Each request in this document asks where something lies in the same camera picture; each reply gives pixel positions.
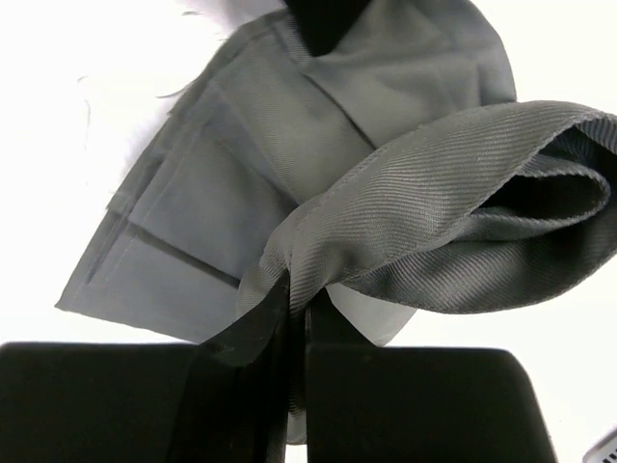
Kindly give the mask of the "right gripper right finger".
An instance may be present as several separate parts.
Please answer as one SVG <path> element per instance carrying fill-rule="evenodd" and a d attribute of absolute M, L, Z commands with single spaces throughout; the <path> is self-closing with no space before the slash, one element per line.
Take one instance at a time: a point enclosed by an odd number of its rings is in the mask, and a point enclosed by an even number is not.
<path fill-rule="evenodd" d="M 335 463 L 552 463 L 532 388 L 508 351 L 379 347 L 321 291 L 306 313 L 308 458 Z"/>

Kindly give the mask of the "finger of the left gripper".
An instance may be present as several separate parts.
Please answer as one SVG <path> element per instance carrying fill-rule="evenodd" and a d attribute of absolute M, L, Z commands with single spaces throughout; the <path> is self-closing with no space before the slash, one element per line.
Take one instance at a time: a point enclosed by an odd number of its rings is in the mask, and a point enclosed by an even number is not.
<path fill-rule="evenodd" d="M 334 50 L 370 0 L 284 0 L 311 56 Z"/>

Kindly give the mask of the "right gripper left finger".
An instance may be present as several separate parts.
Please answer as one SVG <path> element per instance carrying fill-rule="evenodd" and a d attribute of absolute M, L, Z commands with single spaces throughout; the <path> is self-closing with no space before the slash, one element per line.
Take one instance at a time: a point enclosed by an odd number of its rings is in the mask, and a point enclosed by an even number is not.
<path fill-rule="evenodd" d="M 281 462 L 288 285 L 200 344 L 8 343 L 5 462 Z"/>

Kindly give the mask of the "grey pleated skirt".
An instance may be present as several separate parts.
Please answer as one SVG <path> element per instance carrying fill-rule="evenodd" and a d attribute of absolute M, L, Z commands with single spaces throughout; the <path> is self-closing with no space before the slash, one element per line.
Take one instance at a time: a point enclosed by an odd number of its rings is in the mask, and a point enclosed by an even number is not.
<path fill-rule="evenodd" d="M 283 274 L 377 344 L 416 310 L 544 302 L 616 253 L 616 119 L 516 99 L 469 1 L 370 1 L 311 56 L 288 8 L 237 29 L 128 172 L 58 308 L 200 342 Z"/>

